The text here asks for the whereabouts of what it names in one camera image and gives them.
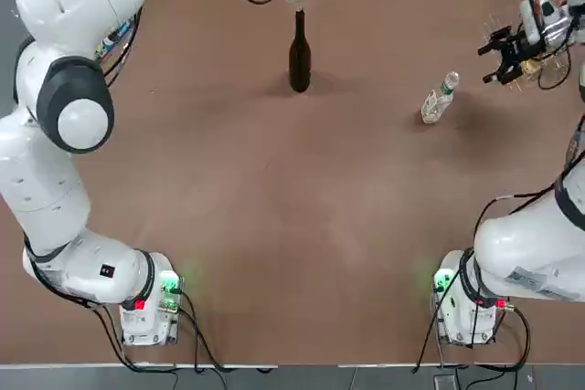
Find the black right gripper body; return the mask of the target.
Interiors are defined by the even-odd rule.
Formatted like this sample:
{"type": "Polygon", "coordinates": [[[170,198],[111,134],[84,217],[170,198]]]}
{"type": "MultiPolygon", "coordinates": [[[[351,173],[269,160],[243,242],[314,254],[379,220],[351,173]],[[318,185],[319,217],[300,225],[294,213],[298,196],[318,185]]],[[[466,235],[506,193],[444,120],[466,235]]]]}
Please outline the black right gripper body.
{"type": "Polygon", "coordinates": [[[525,30],[513,31],[504,40],[502,61],[510,66],[521,64],[543,52],[543,39],[539,34],[531,37],[525,30]]]}

